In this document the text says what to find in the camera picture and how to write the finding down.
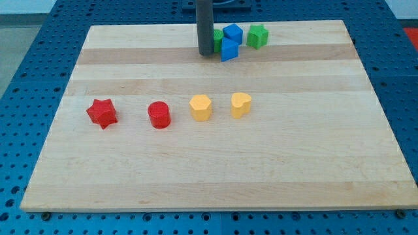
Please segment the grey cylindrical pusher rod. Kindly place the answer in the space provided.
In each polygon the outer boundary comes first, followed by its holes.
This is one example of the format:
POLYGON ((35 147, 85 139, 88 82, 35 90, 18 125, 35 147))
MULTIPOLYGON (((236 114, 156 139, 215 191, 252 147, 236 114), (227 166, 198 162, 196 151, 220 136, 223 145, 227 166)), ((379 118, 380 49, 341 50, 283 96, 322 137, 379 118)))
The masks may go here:
POLYGON ((198 49, 202 56, 214 53, 214 16, 212 0, 196 0, 198 49))

